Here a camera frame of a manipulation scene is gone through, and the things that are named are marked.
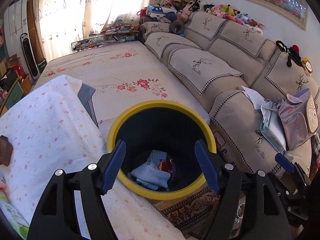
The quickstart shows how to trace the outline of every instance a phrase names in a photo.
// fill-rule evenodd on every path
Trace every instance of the sofa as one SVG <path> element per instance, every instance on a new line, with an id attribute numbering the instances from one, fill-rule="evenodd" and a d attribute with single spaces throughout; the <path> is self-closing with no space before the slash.
<path id="1" fill-rule="evenodd" d="M 184 37 L 169 32 L 169 24 L 145 22 L 141 42 L 189 89 L 211 118 L 217 151 L 225 162 L 241 171 L 273 172 L 284 169 L 275 161 L 276 151 L 259 133 L 262 114 L 243 93 L 243 87 L 276 102 L 287 94 L 309 88 L 319 104 L 320 88 L 304 69 L 271 40 L 233 21 L 201 11 L 190 15 Z M 284 156 L 309 173 L 311 142 Z"/>

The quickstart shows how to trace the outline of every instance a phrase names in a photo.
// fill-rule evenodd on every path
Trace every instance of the patterned carpet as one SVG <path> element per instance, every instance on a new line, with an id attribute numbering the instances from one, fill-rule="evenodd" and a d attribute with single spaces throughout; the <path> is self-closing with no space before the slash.
<path id="1" fill-rule="evenodd" d="M 207 201 L 218 200 L 212 190 L 204 184 L 196 192 L 179 199 L 165 200 L 157 203 L 149 200 L 183 235 L 201 227 L 208 217 L 212 206 L 206 206 Z"/>

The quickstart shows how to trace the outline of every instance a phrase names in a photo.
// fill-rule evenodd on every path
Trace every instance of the white wall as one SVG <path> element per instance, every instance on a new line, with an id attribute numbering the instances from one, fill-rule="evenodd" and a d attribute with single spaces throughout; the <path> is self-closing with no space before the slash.
<path id="1" fill-rule="evenodd" d="M 313 66 L 312 77 L 320 84 L 320 24 L 311 9 L 308 9 L 307 27 L 302 29 L 281 14 L 248 0 L 204 0 L 208 3 L 230 4 L 234 9 L 247 13 L 252 19 L 261 22 L 263 35 L 281 40 L 287 47 L 297 44 L 301 57 L 309 57 Z"/>

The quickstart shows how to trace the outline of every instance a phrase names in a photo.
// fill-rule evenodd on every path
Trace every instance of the sheer curtain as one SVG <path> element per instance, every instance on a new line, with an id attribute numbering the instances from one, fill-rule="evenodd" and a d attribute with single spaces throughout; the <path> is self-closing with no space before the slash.
<path id="1" fill-rule="evenodd" d="M 116 20 L 137 25 L 137 12 L 163 0 L 33 0 L 35 25 L 47 61 L 72 53 L 71 43 Z"/>

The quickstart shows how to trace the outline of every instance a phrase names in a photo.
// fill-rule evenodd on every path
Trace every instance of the metal bolt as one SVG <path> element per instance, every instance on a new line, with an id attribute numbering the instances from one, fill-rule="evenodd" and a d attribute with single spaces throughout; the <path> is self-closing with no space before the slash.
<path id="1" fill-rule="evenodd" d="M 97 168 L 97 165 L 95 163 L 91 163 L 88 165 L 88 169 L 91 171 L 95 170 L 96 168 Z"/>
<path id="2" fill-rule="evenodd" d="M 56 170 L 54 173 L 56 176 L 60 176 L 63 173 L 63 170 Z"/>
<path id="3" fill-rule="evenodd" d="M 226 165 L 224 165 L 224 167 L 229 171 L 233 170 L 233 165 L 230 163 L 227 163 Z"/>
<path id="4" fill-rule="evenodd" d="M 258 175 L 260 177 L 264 177 L 266 175 L 266 173 L 264 171 L 262 171 L 262 170 L 258 170 Z"/>

